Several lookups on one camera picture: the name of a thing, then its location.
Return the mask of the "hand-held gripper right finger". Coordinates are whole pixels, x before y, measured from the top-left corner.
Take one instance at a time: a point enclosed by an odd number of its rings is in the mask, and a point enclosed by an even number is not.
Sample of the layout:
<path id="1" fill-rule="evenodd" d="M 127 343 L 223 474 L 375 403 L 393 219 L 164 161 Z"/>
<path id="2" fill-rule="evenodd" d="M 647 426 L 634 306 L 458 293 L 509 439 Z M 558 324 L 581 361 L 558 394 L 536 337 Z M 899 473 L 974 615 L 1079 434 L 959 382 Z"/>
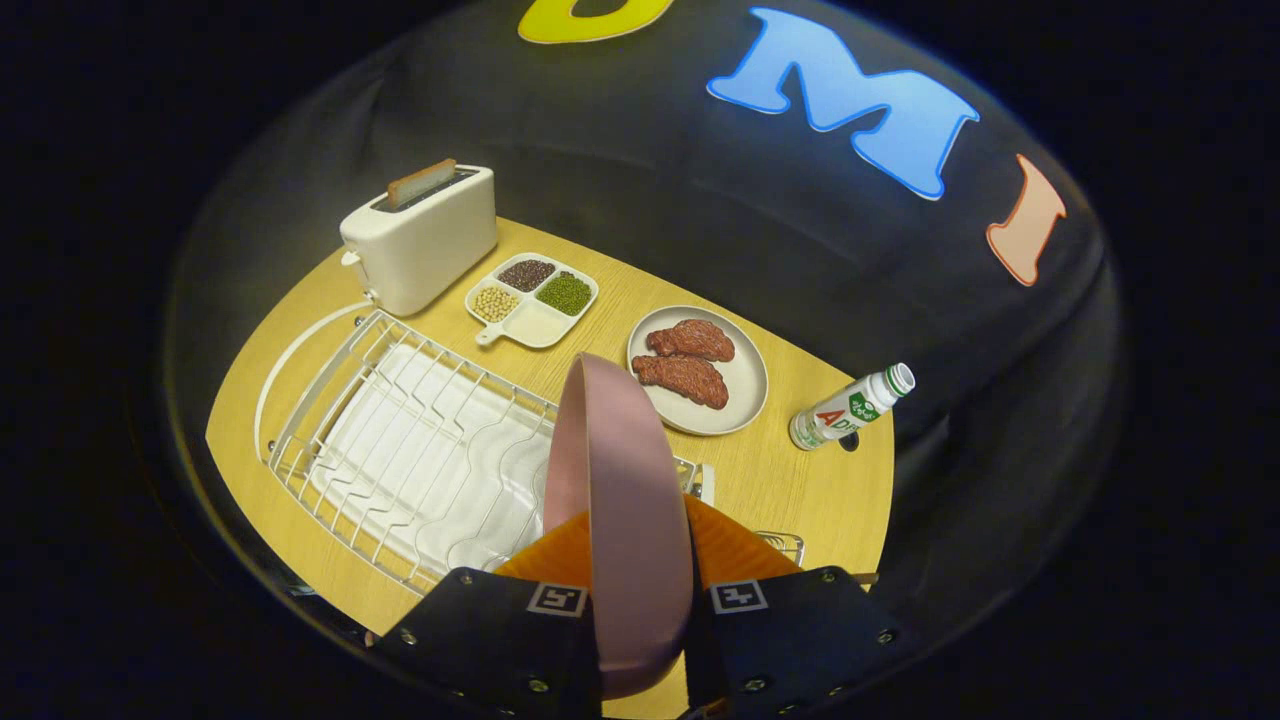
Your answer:
<path id="1" fill-rule="evenodd" d="M 699 498 L 685 507 L 694 569 L 685 717 L 827 717 L 902 666 L 901 621 L 855 575 L 805 570 Z"/>

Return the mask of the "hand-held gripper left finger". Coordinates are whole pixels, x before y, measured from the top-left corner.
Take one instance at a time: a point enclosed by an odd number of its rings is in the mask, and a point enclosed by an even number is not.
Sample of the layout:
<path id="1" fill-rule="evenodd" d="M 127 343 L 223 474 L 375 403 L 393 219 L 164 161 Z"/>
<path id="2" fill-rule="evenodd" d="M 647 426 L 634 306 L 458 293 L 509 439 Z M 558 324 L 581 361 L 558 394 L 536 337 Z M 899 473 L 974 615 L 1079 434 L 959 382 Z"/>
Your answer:
<path id="1" fill-rule="evenodd" d="M 461 707 L 439 719 L 599 719 L 588 512 L 497 571 L 451 571 L 370 653 Z"/>

